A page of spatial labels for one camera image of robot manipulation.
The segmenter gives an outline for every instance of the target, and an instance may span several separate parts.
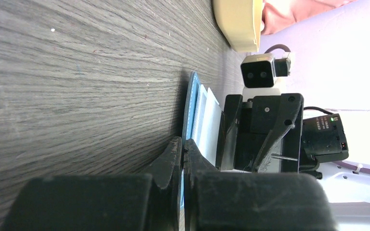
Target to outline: wooden table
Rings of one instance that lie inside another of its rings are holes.
[[[241,93],[211,0],[0,0],[0,225],[47,175],[139,171],[181,134],[196,70]]]

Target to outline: white wall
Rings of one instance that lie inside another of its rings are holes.
[[[260,52],[279,43],[296,54],[288,92],[301,93],[306,106],[363,110],[340,114],[350,160],[370,164],[370,0],[262,36]]]

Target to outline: cable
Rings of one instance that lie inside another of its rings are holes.
[[[303,110],[316,110],[316,111],[322,112],[322,113],[327,114],[327,115],[332,115],[332,114],[334,114],[334,113],[332,113],[332,112],[329,112],[329,111],[324,110],[324,109],[319,108],[319,107],[304,107],[304,109],[303,109]]]
[[[276,44],[276,45],[270,47],[269,49],[267,49],[264,53],[265,54],[266,53],[270,53],[270,52],[272,52],[272,51],[274,51],[276,49],[282,49],[282,50],[284,50],[284,52],[291,52],[291,50],[290,50],[290,48],[288,46],[286,46],[284,44]]]

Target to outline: pink cloth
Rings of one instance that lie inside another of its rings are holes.
[[[356,0],[264,0],[262,35],[279,32],[299,21]]]

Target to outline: metal rod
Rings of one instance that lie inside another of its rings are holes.
[[[273,154],[272,154],[272,158],[274,158],[274,159],[279,159],[279,160],[298,161],[298,159],[296,159],[296,158],[293,158],[293,157],[287,157],[287,156],[282,156],[282,155],[278,155],[278,154],[275,154],[275,153],[273,153]]]

